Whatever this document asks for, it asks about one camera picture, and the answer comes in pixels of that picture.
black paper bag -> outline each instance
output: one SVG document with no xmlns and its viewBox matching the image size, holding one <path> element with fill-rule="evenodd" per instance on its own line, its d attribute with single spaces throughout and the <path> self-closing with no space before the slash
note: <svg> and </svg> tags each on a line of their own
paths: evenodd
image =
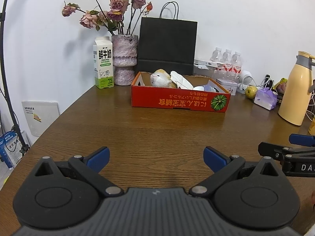
<svg viewBox="0 0 315 236">
<path fill-rule="evenodd" d="M 197 22 L 143 17 L 135 72 L 164 69 L 192 75 L 196 35 Z"/>
</svg>

plush toy face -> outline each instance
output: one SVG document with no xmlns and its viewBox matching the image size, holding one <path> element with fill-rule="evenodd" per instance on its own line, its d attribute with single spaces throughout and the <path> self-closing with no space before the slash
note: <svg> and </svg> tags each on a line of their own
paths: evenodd
<svg viewBox="0 0 315 236">
<path fill-rule="evenodd" d="M 170 76 L 167 72 L 162 72 L 162 70 L 157 70 L 150 76 L 151 84 L 153 87 L 164 87 L 167 88 L 172 82 Z"/>
</svg>

textured ceramic vase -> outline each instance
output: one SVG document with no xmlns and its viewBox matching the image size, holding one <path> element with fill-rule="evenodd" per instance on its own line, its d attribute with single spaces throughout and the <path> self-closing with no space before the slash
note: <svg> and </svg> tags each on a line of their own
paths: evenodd
<svg viewBox="0 0 315 236">
<path fill-rule="evenodd" d="M 130 85 L 134 79 L 133 67 L 137 64 L 138 36 L 113 35 L 114 84 Z"/>
</svg>

dark brown tabletop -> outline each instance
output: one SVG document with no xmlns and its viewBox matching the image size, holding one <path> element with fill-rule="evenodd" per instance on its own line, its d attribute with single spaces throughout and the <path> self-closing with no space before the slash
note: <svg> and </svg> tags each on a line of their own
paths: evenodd
<svg viewBox="0 0 315 236">
<path fill-rule="evenodd" d="M 130 87 L 92 87 L 43 133 L 0 191 L 0 235 L 19 228 L 12 200 L 42 156 L 68 160 L 108 146 L 110 162 L 100 174 L 120 187 L 189 189 L 212 174 L 203 162 L 205 146 L 258 161 L 260 142 L 289 145 L 289 135 L 307 134 L 311 123 L 306 118 L 301 127 L 293 126 L 278 116 L 278 108 L 268 111 L 241 94 L 231 97 L 226 113 L 134 108 L 130 95 Z M 304 234 L 315 219 L 315 178 L 288 179 L 301 201 L 292 227 Z"/>
</svg>

purple tissue pack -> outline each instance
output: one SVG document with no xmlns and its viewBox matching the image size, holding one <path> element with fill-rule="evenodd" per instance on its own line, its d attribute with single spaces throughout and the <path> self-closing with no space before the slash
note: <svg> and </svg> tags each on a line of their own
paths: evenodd
<svg viewBox="0 0 315 236">
<path fill-rule="evenodd" d="M 277 96 L 268 88 L 257 90 L 254 103 L 270 111 L 276 107 Z"/>
</svg>

